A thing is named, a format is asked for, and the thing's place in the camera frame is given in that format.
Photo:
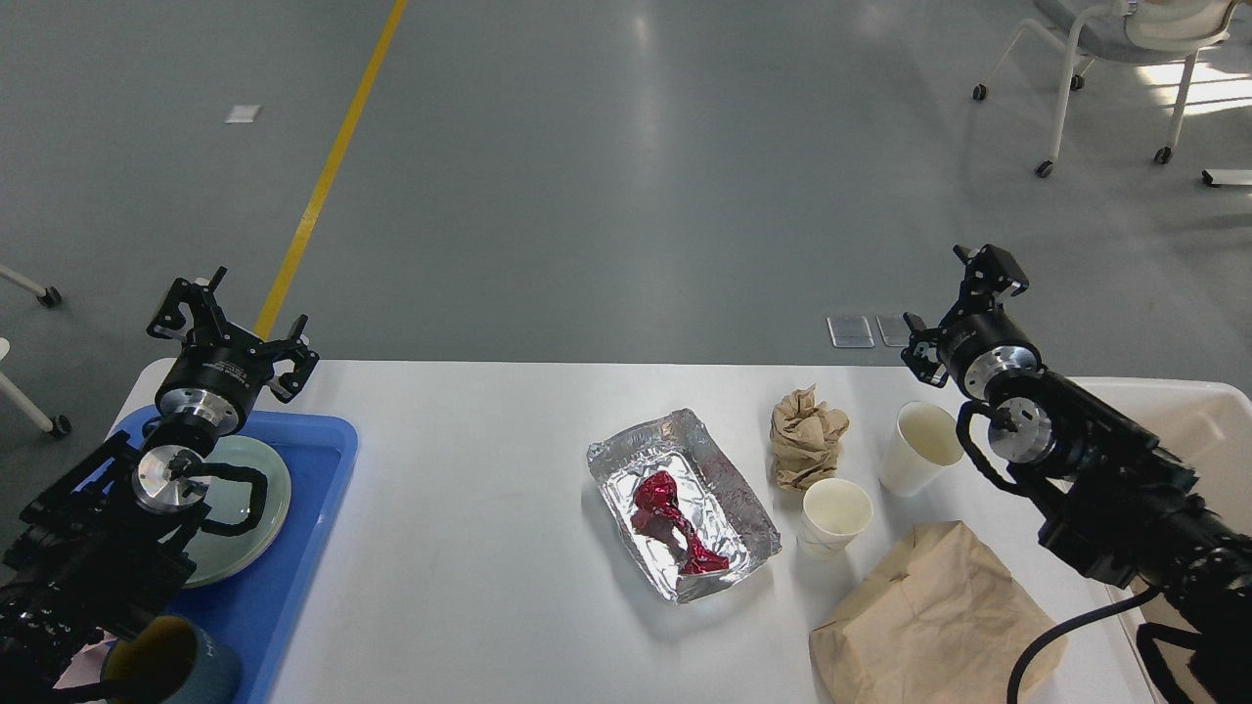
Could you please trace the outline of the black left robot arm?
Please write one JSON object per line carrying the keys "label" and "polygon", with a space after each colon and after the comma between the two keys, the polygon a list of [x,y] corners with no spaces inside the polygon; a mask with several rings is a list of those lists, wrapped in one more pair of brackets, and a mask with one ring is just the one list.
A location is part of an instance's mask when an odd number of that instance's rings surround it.
{"label": "black left robot arm", "polygon": [[283,405],[298,396],[319,356],[305,339],[307,316],[278,339],[232,324],[215,298],[224,276],[177,278],[146,326],[182,349],[141,442],[113,433],[20,512],[26,529],[3,556],[15,574],[3,588],[5,703],[160,700],[170,676],[66,689],[58,680],[81,646],[151,625],[192,579],[187,547],[197,535],[240,537],[260,524],[268,477],[209,455],[245,427],[264,390]]}

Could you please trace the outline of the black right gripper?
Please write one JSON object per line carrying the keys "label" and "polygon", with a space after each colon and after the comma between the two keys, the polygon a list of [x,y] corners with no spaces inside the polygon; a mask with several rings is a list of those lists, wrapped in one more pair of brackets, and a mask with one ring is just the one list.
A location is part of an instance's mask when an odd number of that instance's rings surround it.
{"label": "black right gripper", "polygon": [[1005,312],[1003,299],[1029,289],[1030,281],[1002,246],[953,246],[964,276],[953,313],[928,327],[920,314],[901,316],[909,339],[901,361],[921,383],[942,388],[949,377],[962,395],[987,400],[998,375],[1037,373],[1042,355]]}

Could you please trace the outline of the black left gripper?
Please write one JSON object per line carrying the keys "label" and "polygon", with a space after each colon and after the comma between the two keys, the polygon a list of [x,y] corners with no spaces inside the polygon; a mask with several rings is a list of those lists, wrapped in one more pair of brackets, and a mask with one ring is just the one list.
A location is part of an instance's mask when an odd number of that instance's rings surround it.
{"label": "black left gripper", "polygon": [[289,405],[308,385],[319,362],[304,331],[309,317],[295,317],[285,338],[245,347],[245,329],[232,324],[215,298],[228,268],[207,281],[177,278],[146,324],[156,339],[179,339],[184,349],[156,390],[162,416],[189,413],[207,420],[217,436],[245,426],[255,398],[267,387]]}

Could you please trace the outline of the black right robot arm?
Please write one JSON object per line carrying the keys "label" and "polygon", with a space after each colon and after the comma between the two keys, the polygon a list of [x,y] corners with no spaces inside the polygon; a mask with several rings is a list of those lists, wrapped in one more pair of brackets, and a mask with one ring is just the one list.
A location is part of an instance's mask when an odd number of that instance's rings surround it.
{"label": "black right robot arm", "polygon": [[1018,700],[1028,666],[1050,643],[1163,596],[1186,628],[1136,629],[1136,650],[1157,691],[1186,701],[1161,651],[1171,644],[1189,650],[1189,671],[1217,703],[1247,703],[1249,537],[1207,506],[1194,492],[1194,468],[1148,428],[1048,370],[1003,306],[1029,286],[1009,252],[954,246],[954,254],[964,267],[957,303],[934,327],[904,314],[904,365],[921,383],[957,385],[962,448],[998,490],[1042,514],[1042,547],[1111,588],[1146,582],[1146,593],[1035,638],[1013,665],[1007,701]]}

